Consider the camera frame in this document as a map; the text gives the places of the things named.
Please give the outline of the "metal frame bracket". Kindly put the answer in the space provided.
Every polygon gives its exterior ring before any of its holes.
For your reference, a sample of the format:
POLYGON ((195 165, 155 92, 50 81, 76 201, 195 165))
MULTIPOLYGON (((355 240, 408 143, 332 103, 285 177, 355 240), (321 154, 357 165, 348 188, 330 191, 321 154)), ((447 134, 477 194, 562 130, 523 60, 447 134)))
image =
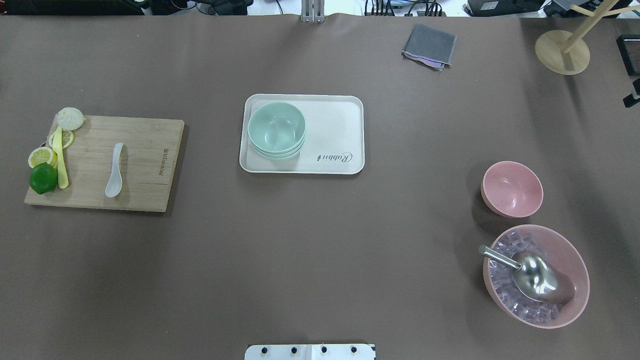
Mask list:
POLYGON ((324 23, 325 0, 302 0, 301 1, 301 22, 320 24, 324 23))

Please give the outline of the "cream serving tray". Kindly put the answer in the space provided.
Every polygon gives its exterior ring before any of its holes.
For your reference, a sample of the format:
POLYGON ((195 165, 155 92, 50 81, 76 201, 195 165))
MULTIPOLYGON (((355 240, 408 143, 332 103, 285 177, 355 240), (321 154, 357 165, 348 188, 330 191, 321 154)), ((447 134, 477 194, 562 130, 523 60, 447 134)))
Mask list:
POLYGON ((245 102, 238 163, 248 173, 357 174, 365 166, 364 107, 350 95, 258 93, 245 102), (300 152, 288 159, 269 159, 249 140, 250 116, 276 102, 299 109, 307 123, 300 152))

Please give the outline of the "green bowl lower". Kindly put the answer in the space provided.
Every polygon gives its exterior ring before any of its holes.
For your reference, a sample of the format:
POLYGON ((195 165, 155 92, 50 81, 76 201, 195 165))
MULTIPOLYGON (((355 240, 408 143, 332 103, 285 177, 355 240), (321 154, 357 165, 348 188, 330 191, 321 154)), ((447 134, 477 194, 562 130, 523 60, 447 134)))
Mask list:
POLYGON ((271 160, 287 160, 287 159, 296 157, 302 150, 302 147, 304 146, 304 144, 305 144, 305 141, 302 141, 296 148, 293 148, 292 150, 288 152, 283 152, 283 153, 270 153, 270 152, 261 150, 260 148, 258 148, 258 146, 253 145, 253 147, 259 154, 263 155, 263 157, 269 158, 271 160))

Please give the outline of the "clear ice cubes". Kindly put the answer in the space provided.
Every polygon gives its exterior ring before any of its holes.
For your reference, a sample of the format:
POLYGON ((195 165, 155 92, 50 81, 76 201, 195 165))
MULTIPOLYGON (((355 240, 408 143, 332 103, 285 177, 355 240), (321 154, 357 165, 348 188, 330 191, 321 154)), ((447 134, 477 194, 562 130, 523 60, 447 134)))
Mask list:
MULTIPOLYGON (((512 257, 518 252, 533 252, 543 259, 548 255, 539 246, 535 237, 530 232, 523 230, 511 230, 502 235, 492 246, 494 251, 502 255, 512 257)), ((512 270, 496 260, 489 260, 489 275, 493 289, 498 300, 505 305, 508 312, 521 321, 534 325, 545 325, 551 320, 557 319, 562 312, 563 305, 542 303, 526 297, 515 285, 512 270)))

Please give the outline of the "white steamed bun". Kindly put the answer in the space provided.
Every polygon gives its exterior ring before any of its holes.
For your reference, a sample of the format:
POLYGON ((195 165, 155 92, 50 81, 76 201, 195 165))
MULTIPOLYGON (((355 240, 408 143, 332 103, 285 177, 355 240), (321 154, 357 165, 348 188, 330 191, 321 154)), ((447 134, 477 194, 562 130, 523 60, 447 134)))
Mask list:
POLYGON ((75 107, 64 107, 55 114, 54 119, 62 130, 72 132, 82 127, 86 117, 75 107))

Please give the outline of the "green bowl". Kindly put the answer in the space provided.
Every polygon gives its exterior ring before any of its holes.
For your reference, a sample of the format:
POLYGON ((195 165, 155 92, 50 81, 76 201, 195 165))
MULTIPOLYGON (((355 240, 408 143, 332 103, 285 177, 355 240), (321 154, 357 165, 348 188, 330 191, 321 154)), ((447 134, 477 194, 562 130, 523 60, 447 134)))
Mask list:
POLYGON ((272 102, 250 116, 247 135, 258 150, 281 155, 294 150, 306 140, 306 117, 292 104, 272 102))
POLYGON ((253 145, 253 147, 259 154, 263 155, 263 157, 269 158, 271 160, 287 160, 287 159, 296 157, 302 150, 302 147, 304 146, 304 144, 305 144, 305 141, 302 141, 296 148, 293 148, 292 150, 288 152, 283 152, 283 153, 270 153, 270 152, 261 150, 260 148, 258 148, 258 146, 253 145))

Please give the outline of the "green bowl top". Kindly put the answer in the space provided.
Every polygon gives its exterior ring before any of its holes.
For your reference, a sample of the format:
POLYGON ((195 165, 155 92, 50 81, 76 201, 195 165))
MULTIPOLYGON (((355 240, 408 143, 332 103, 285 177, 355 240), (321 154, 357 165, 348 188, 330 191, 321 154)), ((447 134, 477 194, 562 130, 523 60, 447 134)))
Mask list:
POLYGON ((306 117, 292 104, 272 102, 250 116, 247 135, 258 150, 281 155, 294 150, 306 140, 306 117))

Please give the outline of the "yellow plastic knife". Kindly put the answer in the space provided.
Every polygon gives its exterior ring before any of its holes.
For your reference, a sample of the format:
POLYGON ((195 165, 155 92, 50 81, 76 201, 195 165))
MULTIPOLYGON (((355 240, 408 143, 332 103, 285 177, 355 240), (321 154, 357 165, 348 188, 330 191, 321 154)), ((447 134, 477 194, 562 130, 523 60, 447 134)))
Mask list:
POLYGON ((66 162, 63 151, 63 130, 60 126, 57 126, 54 137, 52 139, 52 149, 57 157, 57 186, 60 189, 66 189, 69 186, 69 178, 67 175, 66 162))

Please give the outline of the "wooden mug stand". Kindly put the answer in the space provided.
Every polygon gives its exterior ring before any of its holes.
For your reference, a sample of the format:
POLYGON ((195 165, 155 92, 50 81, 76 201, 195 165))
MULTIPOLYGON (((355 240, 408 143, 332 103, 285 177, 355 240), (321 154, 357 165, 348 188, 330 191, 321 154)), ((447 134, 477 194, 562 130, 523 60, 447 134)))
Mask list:
POLYGON ((537 38, 535 55, 537 59, 554 73, 565 76, 578 75, 590 63, 590 50, 583 37, 602 18, 640 9, 640 6, 627 6, 613 9, 617 0, 604 0, 594 11, 571 5, 571 9, 586 16, 583 23, 574 32, 567 30, 549 30, 537 38))

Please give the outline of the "small pink bowl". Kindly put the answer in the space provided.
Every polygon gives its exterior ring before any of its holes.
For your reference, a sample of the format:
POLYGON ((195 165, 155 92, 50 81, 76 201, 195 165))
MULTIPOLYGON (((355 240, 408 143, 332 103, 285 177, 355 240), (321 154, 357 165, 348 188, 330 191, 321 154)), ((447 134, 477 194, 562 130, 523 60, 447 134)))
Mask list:
POLYGON ((529 217, 542 206, 544 190, 538 176, 515 161, 492 164, 483 175, 480 194, 487 207, 506 218, 529 217))

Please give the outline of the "green lime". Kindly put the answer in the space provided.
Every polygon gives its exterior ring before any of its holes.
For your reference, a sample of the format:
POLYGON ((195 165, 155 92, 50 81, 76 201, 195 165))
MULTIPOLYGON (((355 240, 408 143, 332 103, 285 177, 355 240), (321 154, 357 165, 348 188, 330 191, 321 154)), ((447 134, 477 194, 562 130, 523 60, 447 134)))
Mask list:
POLYGON ((32 168, 29 178, 30 188, 37 194, 54 191, 58 184, 57 169, 47 162, 41 162, 32 168))

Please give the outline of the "white ceramic spoon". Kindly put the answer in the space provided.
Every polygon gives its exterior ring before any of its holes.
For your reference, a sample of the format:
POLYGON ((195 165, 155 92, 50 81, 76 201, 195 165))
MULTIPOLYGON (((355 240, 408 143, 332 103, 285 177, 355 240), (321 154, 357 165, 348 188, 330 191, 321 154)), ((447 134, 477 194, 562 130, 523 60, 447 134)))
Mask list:
POLYGON ((112 151, 112 159, 110 164, 110 177, 105 186, 105 196, 114 198, 122 191, 122 174, 121 174, 121 152, 124 144, 122 142, 115 143, 112 151))

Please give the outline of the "metal ice scoop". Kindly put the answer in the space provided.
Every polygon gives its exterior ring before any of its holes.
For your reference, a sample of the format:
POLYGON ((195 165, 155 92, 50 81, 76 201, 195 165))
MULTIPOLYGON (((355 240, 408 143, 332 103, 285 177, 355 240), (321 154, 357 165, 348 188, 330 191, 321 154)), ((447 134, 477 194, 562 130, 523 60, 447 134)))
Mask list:
POLYGON ((569 276, 555 270, 532 251, 519 251, 508 257, 481 244, 478 253, 510 268, 515 286, 533 301, 564 305, 576 294, 569 276))

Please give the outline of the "large pink bowl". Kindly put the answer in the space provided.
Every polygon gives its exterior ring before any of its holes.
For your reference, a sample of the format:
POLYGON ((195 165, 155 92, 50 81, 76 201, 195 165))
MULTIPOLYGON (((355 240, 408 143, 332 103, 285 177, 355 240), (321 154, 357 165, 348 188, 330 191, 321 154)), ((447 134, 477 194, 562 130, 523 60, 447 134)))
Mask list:
POLYGON ((510 317, 535 328, 554 330, 565 327, 576 321, 576 319, 578 319, 586 309, 591 291, 590 276, 585 262, 578 250, 570 243, 569 240, 555 230, 534 224, 523 224, 508 228, 503 231, 503 233, 499 235, 492 244, 490 244, 490 248, 493 249, 492 246, 496 244, 500 237, 506 235, 509 231, 515 230, 530 232, 530 234, 535 237, 539 248, 547 253, 548 257, 544 260, 556 271, 560 271, 569 276, 570 280, 573 282, 575 286, 574 297, 569 302, 562 304, 563 308, 560 315, 556 319, 549 321, 547 324, 535 325, 525 322, 510 313, 506 306, 499 301, 498 294, 496 294, 496 290, 493 289, 490 281, 489 260, 491 259, 484 259, 482 265, 483 280, 489 296, 493 299, 494 303, 496 303, 496 305, 498 305, 498 307, 510 317))

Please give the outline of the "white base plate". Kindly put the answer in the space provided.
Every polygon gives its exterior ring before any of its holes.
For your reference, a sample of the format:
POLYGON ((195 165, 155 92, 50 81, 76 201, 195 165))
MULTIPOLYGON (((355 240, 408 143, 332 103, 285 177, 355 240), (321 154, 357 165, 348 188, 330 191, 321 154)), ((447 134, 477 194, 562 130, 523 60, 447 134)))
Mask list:
POLYGON ((374 344, 254 344, 247 347, 245 360, 375 360, 374 344))

